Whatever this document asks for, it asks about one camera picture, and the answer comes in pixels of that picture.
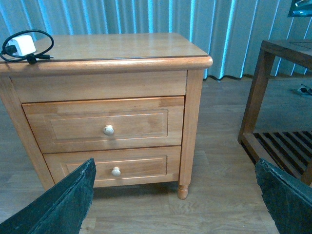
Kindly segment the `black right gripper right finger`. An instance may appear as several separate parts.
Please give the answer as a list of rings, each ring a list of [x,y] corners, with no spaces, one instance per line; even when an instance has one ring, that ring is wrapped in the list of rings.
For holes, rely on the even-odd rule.
[[[262,198],[281,234],[312,232],[312,189],[260,158],[255,165]]]

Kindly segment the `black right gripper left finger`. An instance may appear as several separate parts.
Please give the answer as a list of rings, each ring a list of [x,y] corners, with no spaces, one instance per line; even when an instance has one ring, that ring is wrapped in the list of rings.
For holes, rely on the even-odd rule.
[[[78,234],[92,204],[96,166],[91,158],[1,223],[2,234]]]

